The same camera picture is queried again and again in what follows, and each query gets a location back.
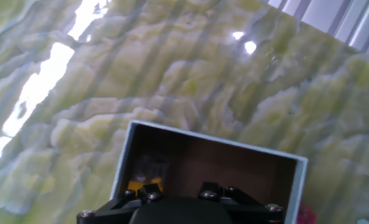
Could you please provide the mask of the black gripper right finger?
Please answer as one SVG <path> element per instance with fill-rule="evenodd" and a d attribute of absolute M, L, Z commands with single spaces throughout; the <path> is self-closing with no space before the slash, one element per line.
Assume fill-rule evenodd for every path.
<path fill-rule="evenodd" d="M 241 189 L 222 187 L 216 182 L 204 182 L 197 194 L 198 207 L 251 207 L 264 208 L 264 204 Z"/>

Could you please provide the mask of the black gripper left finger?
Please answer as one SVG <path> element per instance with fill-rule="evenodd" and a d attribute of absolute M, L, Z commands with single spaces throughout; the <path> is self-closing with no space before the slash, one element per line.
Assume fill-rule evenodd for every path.
<path fill-rule="evenodd" d="M 96 211 L 97 215 L 102 212 L 114 212 L 121 209 L 139 208 L 152 202 L 158 202 L 164 198 L 157 184 L 146 184 L 138 190 L 126 189 L 114 196 L 109 202 Z"/>

